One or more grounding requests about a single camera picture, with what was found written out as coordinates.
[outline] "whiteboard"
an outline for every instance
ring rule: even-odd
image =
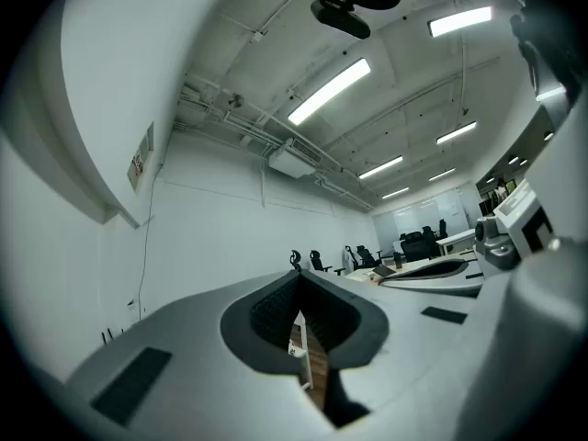
[[[432,231],[439,230],[439,207],[435,198],[429,198],[425,201],[421,201],[418,205],[417,216],[419,218],[420,231],[423,231],[423,227],[428,225]]]
[[[384,254],[392,251],[394,242],[398,240],[399,234],[396,230],[396,222],[391,212],[373,217],[376,235],[378,236],[379,249]]]
[[[421,232],[415,206],[409,206],[394,212],[394,221],[399,236],[403,233]]]

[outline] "black mesh opening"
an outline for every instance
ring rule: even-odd
[[[364,416],[368,410],[347,397],[339,371],[368,364],[388,336],[386,314],[368,300],[308,271],[291,271],[229,306],[220,332],[250,368],[298,375],[300,362],[288,355],[288,340],[299,311],[327,353],[325,415],[337,426]]]
[[[306,323],[329,353],[357,330],[361,316],[353,306],[305,277],[300,277],[299,287],[300,309]]]
[[[250,319],[254,332],[268,343],[288,349],[292,323],[299,305],[298,279],[291,279],[251,308]]]

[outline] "white wall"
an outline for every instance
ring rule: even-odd
[[[23,356],[65,380],[102,345],[100,225],[39,178],[0,130],[3,314]]]
[[[214,0],[57,0],[0,107],[1,298],[26,359],[64,380],[129,325],[151,183]],[[138,194],[126,173],[149,125]]]
[[[136,223],[146,220],[147,200],[143,191],[135,193],[127,178],[130,159],[153,123],[156,160],[147,165],[143,179],[149,183],[171,131],[194,38],[214,3],[63,2],[59,62],[70,112],[60,110],[60,125],[71,124],[65,137],[79,137],[80,168],[94,166],[115,206]],[[49,77],[49,63],[46,68],[49,85],[55,79]]]
[[[302,267],[311,250],[324,266],[343,267],[344,247],[378,250],[365,213],[332,201],[304,180],[266,167],[261,159],[174,132],[153,196],[147,274],[141,301],[149,314],[166,303],[250,277]]]

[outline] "desk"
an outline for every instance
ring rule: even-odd
[[[437,240],[437,245],[441,245],[443,248],[443,254],[447,254],[447,247],[454,243],[463,242],[464,240],[468,240],[476,235],[476,229],[469,229],[468,231],[458,233],[456,235],[451,235],[451,237],[447,237],[446,239]]]
[[[396,268],[396,265],[394,263],[393,258],[384,258],[384,259],[382,259],[382,262],[383,262],[384,266],[387,266],[389,269],[396,272],[396,275],[394,275],[394,276],[399,276],[399,275],[402,275],[403,273],[408,273],[409,271],[414,271],[415,269],[419,269],[420,267],[432,265],[432,264],[440,262],[440,261],[453,260],[453,259],[462,260],[462,259],[464,259],[463,254],[464,254],[464,252],[455,253],[455,254],[447,254],[445,256],[439,256],[439,257],[434,258],[432,260],[425,258],[425,260],[412,261],[410,263],[402,263],[402,268]],[[349,273],[345,277],[347,279],[353,279],[354,281],[358,281],[361,283],[373,284],[376,286],[382,280],[382,277],[380,275],[377,275],[376,273],[374,273],[373,268],[357,269],[356,271],[354,271],[353,273]]]

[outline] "office chair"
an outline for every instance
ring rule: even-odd
[[[439,250],[439,245],[436,243],[435,233],[428,225],[423,227],[423,240],[429,250],[429,258],[441,256],[441,250]]]
[[[323,266],[321,261],[321,254],[316,250],[311,251],[311,262],[314,269],[317,271],[324,271],[325,273],[332,268],[332,266]],[[344,271],[345,268],[334,269],[333,271],[337,274],[337,276],[341,276],[341,272]]]
[[[439,221],[439,236],[441,237],[441,240],[446,239],[448,237],[447,223],[445,222],[445,219],[442,219]],[[448,245],[447,246],[447,253],[450,254],[452,250],[453,250],[453,245]]]
[[[401,247],[407,262],[429,258],[429,247],[420,232],[407,233]]]
[[[374,259],[374,257],[364,245],[357,246],[357,253],[361,257],[362,267],[375,268],[376,266],[380,266],[382,264],[381,250],[378,252],[378,260]]]
[[[356,256],[353,254],[353,252],[351,251],[351,247],[349,245],[345,246],[346,251],[349,253],[349,256],[351,256],[351,261],[353,262],[353,270],[357,271],[358,269],[364,269],[364,268],[369,268],[370,266],[363,266],[360,265],[357,262]]]
[[[300,253],[296,250],[292,250],[292,255],[290,256],[290,264],[294,266],[296,271],[300,271],[302,268],[299,265],[300,263]]]

